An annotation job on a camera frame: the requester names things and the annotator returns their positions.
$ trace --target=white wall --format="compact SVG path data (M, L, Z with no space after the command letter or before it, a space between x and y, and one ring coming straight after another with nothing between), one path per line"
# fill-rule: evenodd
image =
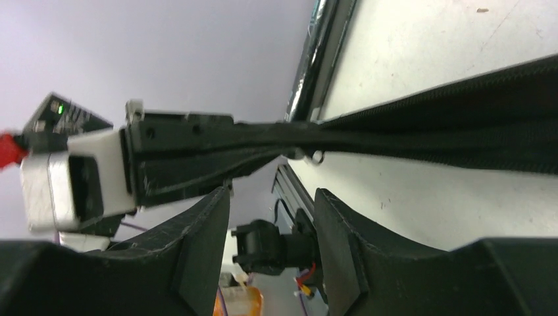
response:
M21 128L50 91L116 125L130 98L142 98L148 109L280 119L312 6L312 0L0 0L0 129ZM267 216L273 172L236 183L232 225ZM0 188L0 238L29 238L16 169L0 174ZM153 226L187 205L138 221Z

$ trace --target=red wire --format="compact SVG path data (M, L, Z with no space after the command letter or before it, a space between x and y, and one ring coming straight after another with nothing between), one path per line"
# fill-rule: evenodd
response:
M299 278L296 278L298 287L302 287L302 284L304 283L304 281L308 280L314 274L315 271L316 271L316 263L312 262L312 268L310 268L310 271L308 271L307 274L305 274L305 275L303 275Z

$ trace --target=cable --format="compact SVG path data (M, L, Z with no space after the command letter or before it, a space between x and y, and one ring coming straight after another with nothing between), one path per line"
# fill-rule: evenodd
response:
M219 297L219 304L221 305L221 310L223 310L223 316L228 316L225 305L225 297L223 296L223 292L221 291L220 286L217 286L217 297Z
M302 296L301 292L298 293L298 298L300 300L300 307L302 307L302 312L304 313L304 316L308 316L308 311L306 310L306 305L304 304L304 297Z
M296 278L296 281L298 283L299 286L303 285L303 283L308 280L316 271L316 263L313 262L312 263L312 268L310 268L310 271L308 271L308 273L299 276L298 278Z
M304 282L308 280L314 274L315 271L316 271L316 263L312 263L312 268L310 269L310 271L308 271L308 273L295 278L299 291L306 296L311 296L312 290L308 286L306 286Z
M121 224L122 226L126 226L126 227L130 227L130 228L133 228L133 229L137 229L137 230L140 230L140 231L142 231L142 232L147 232L147 231L149 230L149 229L147 229L147 228L144 228L144 227L141 227L141 226L138 226L138 225L134 225L134 224L130 224L130 223L126 223L126 222L121 222L120 224Z

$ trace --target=orange object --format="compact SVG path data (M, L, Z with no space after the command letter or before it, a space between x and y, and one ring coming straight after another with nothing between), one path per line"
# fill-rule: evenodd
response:
M258 288L254 286L233 286L222 288L221 292L224 302L217 295L213 307L213 316L262 315L263 296Z

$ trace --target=red connector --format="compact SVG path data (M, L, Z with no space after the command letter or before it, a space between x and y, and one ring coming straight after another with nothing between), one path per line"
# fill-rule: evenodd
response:
M21 148L10 134L0 135L0 169L13 163L21 163L28 152Z

